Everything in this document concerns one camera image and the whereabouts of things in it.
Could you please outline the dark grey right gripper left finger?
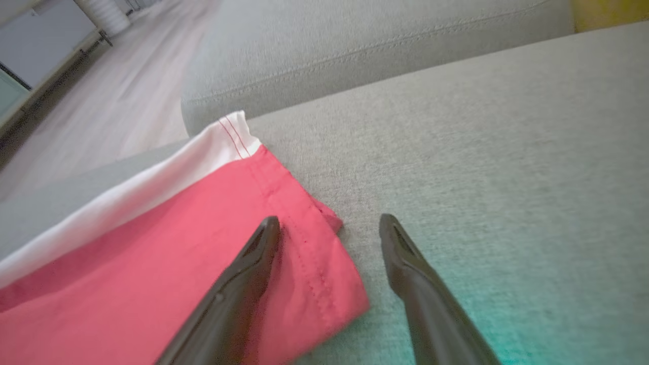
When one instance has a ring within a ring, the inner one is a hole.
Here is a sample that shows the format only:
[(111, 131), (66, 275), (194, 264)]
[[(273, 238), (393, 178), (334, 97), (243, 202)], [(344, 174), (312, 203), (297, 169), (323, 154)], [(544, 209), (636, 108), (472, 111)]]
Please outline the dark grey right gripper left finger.
[(279, 243), (278, 217), (264, 218), (155, 365), (240, 365)]

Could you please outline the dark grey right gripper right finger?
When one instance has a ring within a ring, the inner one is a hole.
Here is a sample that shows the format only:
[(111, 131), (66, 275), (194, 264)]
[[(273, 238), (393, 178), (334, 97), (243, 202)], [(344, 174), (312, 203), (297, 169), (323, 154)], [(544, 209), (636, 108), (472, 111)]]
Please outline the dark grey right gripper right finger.
[(416, 365), (501, 365), (394, 215), (381, 215), (379, 234), (389, 286), (404, 303)]

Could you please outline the red shorts with white stripe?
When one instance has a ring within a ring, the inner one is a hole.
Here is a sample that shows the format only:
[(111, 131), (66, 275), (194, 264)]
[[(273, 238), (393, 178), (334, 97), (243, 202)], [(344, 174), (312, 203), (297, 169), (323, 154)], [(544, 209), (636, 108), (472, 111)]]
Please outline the red shorts with white stripe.
[(294, 361), (370, 303), (340, 218), (236, 111), (0, 261), (0, 365), (155, 365), (269, 216), (269, 282), (228, 340), (235, 365)]

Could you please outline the long grey sofa seat cushion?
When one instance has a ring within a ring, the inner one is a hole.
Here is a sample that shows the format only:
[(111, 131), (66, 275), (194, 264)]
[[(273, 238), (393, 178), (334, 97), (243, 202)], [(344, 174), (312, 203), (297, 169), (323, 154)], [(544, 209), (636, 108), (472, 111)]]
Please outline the long grey sofa seat cushion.
[(186, 70), (190, 136), (575, 31), (571, 0), (222, 0)]

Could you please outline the wooden TV cabinet mint drawers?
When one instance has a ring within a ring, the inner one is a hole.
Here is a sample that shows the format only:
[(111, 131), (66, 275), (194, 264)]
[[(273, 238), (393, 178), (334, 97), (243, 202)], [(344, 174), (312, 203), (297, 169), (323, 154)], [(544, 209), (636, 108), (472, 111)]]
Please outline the wooden TV cabinet mint drawers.
[(0, 22), (0, 136), (75, 60), (111, 44), (77, 0), (30, 0)]

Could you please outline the long yellow sofa back cushion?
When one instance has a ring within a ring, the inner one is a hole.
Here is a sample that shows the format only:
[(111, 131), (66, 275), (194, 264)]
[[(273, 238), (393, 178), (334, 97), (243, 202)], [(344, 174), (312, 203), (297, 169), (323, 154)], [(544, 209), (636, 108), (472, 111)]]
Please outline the long yellow sofa back cushion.
[(577, 32), (649, 19), (649, 0), (571, 0), (571, 3)]

